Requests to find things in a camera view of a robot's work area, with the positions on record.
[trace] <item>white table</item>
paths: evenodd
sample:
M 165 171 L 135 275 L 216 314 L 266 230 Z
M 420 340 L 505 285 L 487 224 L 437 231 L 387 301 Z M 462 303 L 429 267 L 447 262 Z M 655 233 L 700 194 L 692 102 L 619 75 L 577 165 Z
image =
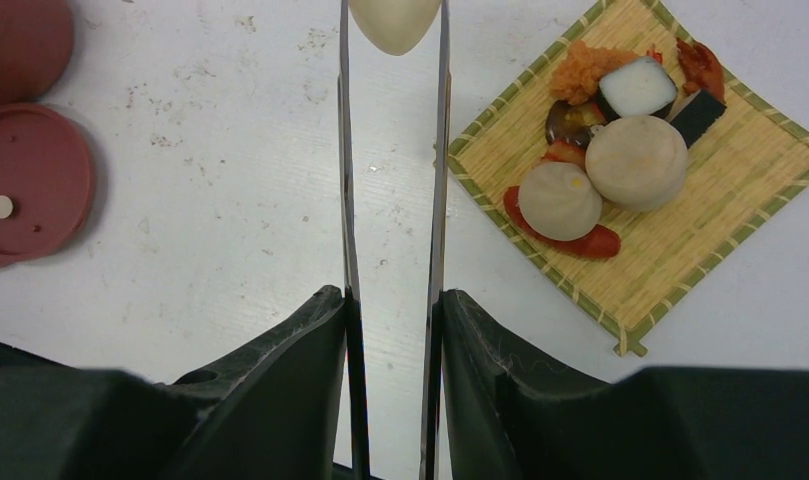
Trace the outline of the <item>white table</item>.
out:
M 0 341 L 171 382 L 341 284 L 338 2 L 73 3 L 77 51 L 44 102 L 97 146 L 98 215 L 64 252 L 0 271 Z M 453 133 L 591 3 L 453 2 Z M 809 129 L 809 0 L 667 3 Z M 352 28 L 373 472 L 391 480 L 415 478 L 419 459 L 436 27 L 404 57 Z M 642 359 L 613 354 L 456 183 L 448 215 L 447 285 L 575 368 L 610 381 L 663 363 L 809 368 L 809 189 L 652 331 Z M 343 397 L 346 465 L 347 429 Z

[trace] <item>brown pot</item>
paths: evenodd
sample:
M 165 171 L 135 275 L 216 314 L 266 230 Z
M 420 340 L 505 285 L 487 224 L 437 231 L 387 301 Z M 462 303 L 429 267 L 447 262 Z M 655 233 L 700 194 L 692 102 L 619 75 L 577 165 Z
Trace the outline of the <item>brown pot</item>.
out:
M 48 91 L 74 48 L 66 0 L 0 0 L 0 105 Z

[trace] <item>orange fried food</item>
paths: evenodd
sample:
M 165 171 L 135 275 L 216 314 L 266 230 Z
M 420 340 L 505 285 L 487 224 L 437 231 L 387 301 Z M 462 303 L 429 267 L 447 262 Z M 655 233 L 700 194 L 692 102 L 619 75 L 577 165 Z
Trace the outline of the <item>orange fried food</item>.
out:
M 551 78 L 551 94 L 570 105 L 587 102 L 598 91 L 601 77 L 639 58 L 615 48 L 590 48 L 583 41 L 569 46 L 567 57 Z
M 725 72 L 709 48 L 699 42 L 690 45 L 679 38 L 678 63 L 687 77 L 684 93 L 690 95 L 703 88 L 725 103 Z

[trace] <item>bamboo mat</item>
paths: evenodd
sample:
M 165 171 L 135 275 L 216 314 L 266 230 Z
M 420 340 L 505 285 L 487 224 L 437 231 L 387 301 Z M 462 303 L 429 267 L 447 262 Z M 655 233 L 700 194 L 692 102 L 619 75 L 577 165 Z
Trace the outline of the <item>bamboo mat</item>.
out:
M 583 39 L 591 47 L 644 53 L 655 44 L 680 86 L 684 75 L 676 37 L 692 39 L 659 0 L 599 0 L 449 151 L 452 172 L 481 209 L 546 277 L 618 339 L 614 350 L 619 355 L 645 355 L 640 340 L 651 328 L 809 185 L 809 132 L 726 72 L 728 110 L 690 149 L 686 185 L 675 201 L 645 214 L 605 207 L 601 223 L 622 237 L 617 257 L 576 259 L 509 223 L 502 196 L 547 148 L 543 122 L 554 102 L 550 77 L 567 46 Z

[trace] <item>red pot lid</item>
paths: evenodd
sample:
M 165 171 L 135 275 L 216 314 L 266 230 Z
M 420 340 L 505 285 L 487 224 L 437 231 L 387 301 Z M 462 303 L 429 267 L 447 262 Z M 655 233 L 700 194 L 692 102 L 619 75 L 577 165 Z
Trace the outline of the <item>red pot lid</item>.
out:
M 0 267 L 60 249 L 94 193 L 89 147 L 71 122 L 39 105 L 0 107 Z

